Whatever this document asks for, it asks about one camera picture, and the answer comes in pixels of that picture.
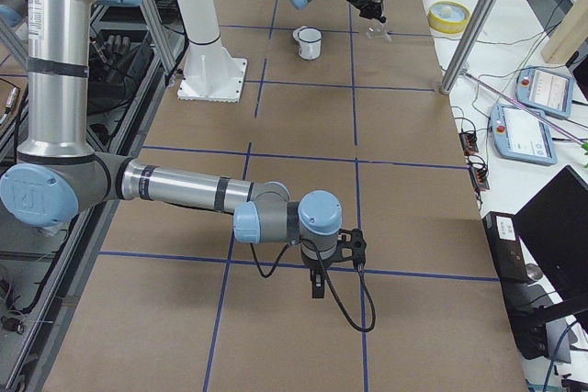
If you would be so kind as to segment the white enamel cup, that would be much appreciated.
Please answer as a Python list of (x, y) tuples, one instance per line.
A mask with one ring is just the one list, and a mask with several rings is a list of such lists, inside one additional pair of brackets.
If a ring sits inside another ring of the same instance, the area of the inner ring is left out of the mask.
[(322, 33), (319, 29), (299, 27), (293, 31), (292, 37), (299, 44), (299, 56), (303, 60), (313, 61), (320, 57)]

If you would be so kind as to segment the yellow tape roll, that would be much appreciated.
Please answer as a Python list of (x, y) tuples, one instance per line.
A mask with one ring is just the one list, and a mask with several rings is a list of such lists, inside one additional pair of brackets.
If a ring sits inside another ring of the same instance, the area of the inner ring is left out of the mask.
[(444, 34), (459, 34), (469, 23), (470, 11), (453, 1), (438, 1), (429, 7), (428, 24), (431, 29)]

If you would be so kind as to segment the far orange black adapter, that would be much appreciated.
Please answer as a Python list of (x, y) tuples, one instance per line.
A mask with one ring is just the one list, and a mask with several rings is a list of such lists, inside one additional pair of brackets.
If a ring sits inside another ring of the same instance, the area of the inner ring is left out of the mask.
[(466, 156), (478, 153), (477, 133), (475, 131), (462, 131), (459, 134), (460, 143)]

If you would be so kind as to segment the orange black adapter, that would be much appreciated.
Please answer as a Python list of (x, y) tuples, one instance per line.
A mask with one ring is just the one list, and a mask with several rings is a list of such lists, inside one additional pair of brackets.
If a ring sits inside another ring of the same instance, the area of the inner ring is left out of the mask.
[(477, 133), (475, 131), (462, 131), (459, 134), (460, 143), (466, 156), (478, 153)]
[(469, 177), (475, 191), (483, 192), (490, 189), (489, 183), (480, 169), (470, 166)]

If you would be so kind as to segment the near teach pendant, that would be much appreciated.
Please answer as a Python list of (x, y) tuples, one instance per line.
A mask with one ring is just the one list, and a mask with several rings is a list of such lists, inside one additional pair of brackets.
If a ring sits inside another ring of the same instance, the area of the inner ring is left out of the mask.
[(494, 146), (505, 159), (539, 165), (558, 161), (548, 125), (516, 106), (496, 104), (491, 111)]

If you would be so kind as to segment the teach pendant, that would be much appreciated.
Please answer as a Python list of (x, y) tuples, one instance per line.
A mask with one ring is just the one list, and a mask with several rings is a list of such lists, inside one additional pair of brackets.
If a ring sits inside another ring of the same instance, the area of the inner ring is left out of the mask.
[(539, 165), (558, 161), (548, 125), (516, 106), (496, 104), (491, 111), (494, 146), (505, 159)]
[(568, 75), (543, 67), (527, 67), (517, 77), (515, 93), (519, 102), (559, 119), (571, 115), (575, 81)]

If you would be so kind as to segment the near orange black adapter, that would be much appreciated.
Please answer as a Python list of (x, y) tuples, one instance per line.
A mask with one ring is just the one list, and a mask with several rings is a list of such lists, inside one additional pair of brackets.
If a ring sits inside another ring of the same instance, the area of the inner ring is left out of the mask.
[(483, 192), (490, 189), (489, 183), (480, 169), (470, 166), (469, 177), (475, 191)]

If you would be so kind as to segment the far teach pendant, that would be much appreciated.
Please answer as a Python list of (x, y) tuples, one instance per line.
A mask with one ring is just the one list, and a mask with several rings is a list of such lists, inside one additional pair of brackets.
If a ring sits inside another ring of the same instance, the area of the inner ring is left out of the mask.
[(568, 75), (543, 67), (527, 67), (517, 77), (515, 93), (519, 102), (559, 119), (571, 115), (575, 81)]

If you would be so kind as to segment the wooden board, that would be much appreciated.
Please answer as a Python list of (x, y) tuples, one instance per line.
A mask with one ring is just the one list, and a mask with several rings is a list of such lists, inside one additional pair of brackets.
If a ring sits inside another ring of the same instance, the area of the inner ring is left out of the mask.
[(546, 63), (565, 64), (587, 39), (588, 0), (577, 0), (563, 18), (541, 56)]

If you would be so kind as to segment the black box device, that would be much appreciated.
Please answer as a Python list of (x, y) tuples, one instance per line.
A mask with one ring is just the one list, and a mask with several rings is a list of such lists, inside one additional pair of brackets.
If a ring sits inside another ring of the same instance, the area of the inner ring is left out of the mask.
[(546, 357), (568, 363), (570, 339), (561, 335), (565, 314), (538, 283), (540, 268), (526, 262), (514, 216), (491, 211), (482, 222), (518, 350), (527, 360)]

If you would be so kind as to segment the black laptop computer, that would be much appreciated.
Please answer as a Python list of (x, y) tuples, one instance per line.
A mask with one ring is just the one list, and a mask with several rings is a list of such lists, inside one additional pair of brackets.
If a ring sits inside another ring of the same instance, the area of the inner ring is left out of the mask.
[(562, 298), (587, 292), (587, 182), (571, 166), (515, 214), (514, 225)]

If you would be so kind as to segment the aluminium frame post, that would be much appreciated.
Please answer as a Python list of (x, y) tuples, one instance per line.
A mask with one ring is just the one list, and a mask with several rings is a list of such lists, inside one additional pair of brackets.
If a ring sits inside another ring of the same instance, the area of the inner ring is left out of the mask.
[(448, 95), (459, 75), (462, 73), (465, 63), (481, 33), (489, 14), (496, 0), (478, 0), (471, 14), (470, 21), (466, 26), (462, 38), (447, 66), (445, 75), (440, 85), (440, 92)]

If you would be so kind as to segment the white pedestal column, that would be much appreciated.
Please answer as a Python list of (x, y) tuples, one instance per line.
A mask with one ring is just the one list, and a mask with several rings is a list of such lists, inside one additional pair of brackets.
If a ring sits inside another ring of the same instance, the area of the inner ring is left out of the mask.
[(239, 101), (247, 60), (233, 58), (224, 47), (214, 1), (177, 0), (177, 3), (188, 41), (178, 97), (182, 100)]

